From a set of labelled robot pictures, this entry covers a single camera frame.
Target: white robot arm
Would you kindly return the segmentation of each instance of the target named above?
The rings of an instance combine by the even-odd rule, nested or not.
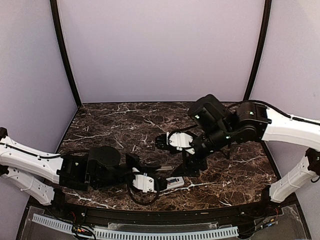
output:
[[[176,130],[156,138],[159,149],[182,151],[183,164],[174,176],[199,175],[207,169],[206,157],[232,142],[279,141],[309,147],[302,160],[267,189],[269,201],[283,202],[305,183],[320,175],[320,121],[286,114],[266,102],[238,103],[234,113],[213,95],[200,98],[188,115],[204,131],[200,136]]]
[[[83,152],[87,154],[72,155]],[[0,127],[0,176],[45,206],[54,203],[55,197],[60,201],[61,196],[57,196],[57,193],[60,195],[63,193],[55,191],[53,187],[39,181],[34,175],[60,186],[81,191],[88,190],[89,186],[101,189],[125,183],[127,178],[132,183],[131,188],[145,193],[166,191],[184,185],[182,177],[153,179],[148,176],[149,173],[172,170],[172,168],[140,162],[140,158],[135,154],[126,154],[126,163],[119,163],[120,153],[110,146],[53,154],[12,140],[7,130]]]

